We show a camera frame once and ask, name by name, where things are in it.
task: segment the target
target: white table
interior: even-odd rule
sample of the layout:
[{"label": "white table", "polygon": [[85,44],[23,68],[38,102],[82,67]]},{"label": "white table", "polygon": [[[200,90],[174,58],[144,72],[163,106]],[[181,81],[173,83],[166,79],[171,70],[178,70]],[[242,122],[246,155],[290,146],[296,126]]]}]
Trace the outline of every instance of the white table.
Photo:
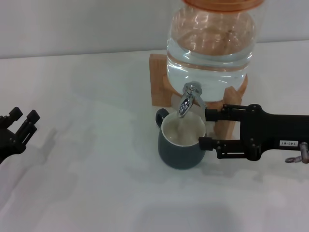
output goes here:
[{"label": "white table", "polygon": [[[41,116],[26,152],[0,166],[0,231],[308,231],[309,166],[284,163],[298,152],[208,152],[188,171],[161,161],[153,52],[165,51],[0,60],[0,114]],[[308,56],[305,41],[258,44],[243,104],[309,114]]]}]

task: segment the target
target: mug handle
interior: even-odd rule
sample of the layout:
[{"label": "mug handle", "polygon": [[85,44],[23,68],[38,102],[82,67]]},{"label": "mug handle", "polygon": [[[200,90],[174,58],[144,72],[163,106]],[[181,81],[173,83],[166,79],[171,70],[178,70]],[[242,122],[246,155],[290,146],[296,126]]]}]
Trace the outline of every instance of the mug handle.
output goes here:
[{"label": "mug handle", "polygon": [[161,128],[164,118],[169,115],[169,112],[166,109],[160,109],[155,115],[155,122],[159,128]]}]

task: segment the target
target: water in mug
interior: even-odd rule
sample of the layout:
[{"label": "water in mug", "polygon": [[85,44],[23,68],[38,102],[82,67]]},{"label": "water in mug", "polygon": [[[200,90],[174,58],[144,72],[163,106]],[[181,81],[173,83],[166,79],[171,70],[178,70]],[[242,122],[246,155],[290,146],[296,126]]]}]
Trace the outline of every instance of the water in mug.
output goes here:
[{"label": "water in mug", "polygon": [[237,23],[233,15],[226,15],[222,28],[215,17],[208,15],[207,24],[186,28],[184,33],[172,26],[167,48],[171,85],[182,93],[185,83],[197,81],[206,102],[222,100],[226,87],[239,89],[255,44],[254,22],[247,13],[241,14]]},{"label": "water in mug", "polygon": [[205,135],[205,126],[200,117],[187,114],[184,118],[171,119],[163,129],[163,133],[169,141],[182,146],[190,146],[198,143],[199,137]]}]

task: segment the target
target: water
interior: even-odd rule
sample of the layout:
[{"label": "water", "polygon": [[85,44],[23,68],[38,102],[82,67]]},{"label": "water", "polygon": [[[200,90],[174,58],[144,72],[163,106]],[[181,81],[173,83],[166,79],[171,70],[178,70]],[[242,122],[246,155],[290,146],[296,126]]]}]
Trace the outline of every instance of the water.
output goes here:
[{"label": "water", "polygon": [[202,119],[189,112],[186,117],[168,118],[162,128],[165,137],[172,143],[181,146],[191,146],[198,143],[198,138],[205,136],[206,128]]},{"label": "water", "polygon": [[[239,89],[247,74],[254,43],[233,54],[213,55],[209,52],[210,55],[205,55],[207,52],[198,52],[194,49],[195,44],[193,49],[186,49],[191,48],[192,39],[187,39],[187,35],[184,37],[190,43],[188,46],[185,44],[185,39],[175,41],[171,38],[168,41],[168,77],[177,92],[183,92],[185,83],[196,81],[202,85],[202,99],[205,102],[217,102],[223,99],[225,88],[233,86],[236,90]],[[229,41],[228,46],[237,47],[237,44]],[[226,46],[222,48],[225,51],[229,49]]]}]

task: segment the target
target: dark green mug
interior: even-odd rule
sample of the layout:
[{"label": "dark green mug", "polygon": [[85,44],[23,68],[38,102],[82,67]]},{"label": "dark green mug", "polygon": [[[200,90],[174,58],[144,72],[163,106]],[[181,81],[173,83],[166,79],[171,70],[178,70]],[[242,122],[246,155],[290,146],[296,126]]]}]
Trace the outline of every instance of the dark green mug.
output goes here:
[{"label": "dark green mug", "polygon": [[[193,127],[191,130],[196,132],[196,141],[193,139],[189,144],[172,141],[169,134],[170,130],[175,129],[171,124],[176,120],[188,120],[188,124]],[[188,112],[184,119],[178,119],[176,112],[170,114],[166,109],[160,109],[156,113],[155,121],[160,128],[158,150],[164,163],[175,169],[190,169],[202,161],[205,151],[200,149],[198,138],[206,136],[206,125],[199,116]]]}]

